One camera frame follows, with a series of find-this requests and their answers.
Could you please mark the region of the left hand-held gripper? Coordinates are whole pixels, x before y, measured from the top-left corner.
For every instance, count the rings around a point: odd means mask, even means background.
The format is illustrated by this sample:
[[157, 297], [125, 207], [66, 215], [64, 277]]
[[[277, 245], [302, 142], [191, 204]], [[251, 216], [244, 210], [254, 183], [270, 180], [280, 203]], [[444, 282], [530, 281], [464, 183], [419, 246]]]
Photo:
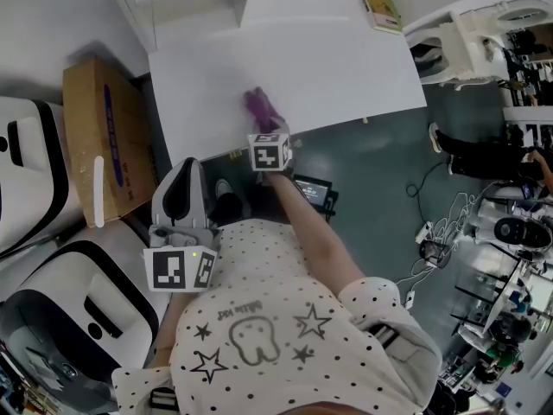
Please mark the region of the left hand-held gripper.
[[164, 176], [152, 197], [154, 224], [183, 227], [149, 228], [143, 260], [151, 291], [207, 290], [219, 253], [219, 230], [205, 228], [208, 210], [204, 170], [189, 157]]

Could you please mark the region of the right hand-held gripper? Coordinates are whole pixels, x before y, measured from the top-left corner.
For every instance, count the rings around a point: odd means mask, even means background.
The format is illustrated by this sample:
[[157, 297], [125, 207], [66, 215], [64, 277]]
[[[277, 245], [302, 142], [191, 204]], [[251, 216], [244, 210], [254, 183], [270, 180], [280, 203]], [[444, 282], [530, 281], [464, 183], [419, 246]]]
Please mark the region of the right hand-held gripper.
[[251, 169], [256, 173], [287, 174], [293, 160], [289, 126], [282, 118], [270, 119], [268, 134], [249, 134], [248, 151]]

